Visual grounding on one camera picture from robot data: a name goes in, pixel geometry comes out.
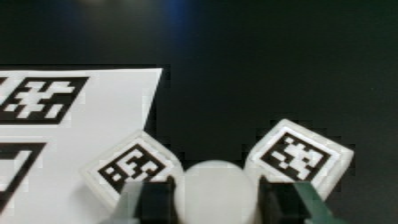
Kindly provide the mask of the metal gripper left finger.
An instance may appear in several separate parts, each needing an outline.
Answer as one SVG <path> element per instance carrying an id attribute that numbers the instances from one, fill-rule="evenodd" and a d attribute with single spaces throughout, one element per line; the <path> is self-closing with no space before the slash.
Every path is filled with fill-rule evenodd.
<path id="1" fill-rule="evenodd" d="M 177 224 L 174 179 L 124 185 L 108 224 Z"/>

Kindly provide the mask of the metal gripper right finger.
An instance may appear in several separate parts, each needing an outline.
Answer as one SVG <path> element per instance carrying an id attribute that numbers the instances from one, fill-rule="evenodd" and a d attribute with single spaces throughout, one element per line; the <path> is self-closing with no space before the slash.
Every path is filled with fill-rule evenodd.
<path id="1" fill-rule="evenodd" d="M 309 182 L 257 180 L 257 212 L 261 224 L 348 224 L 327 207 Z"/>

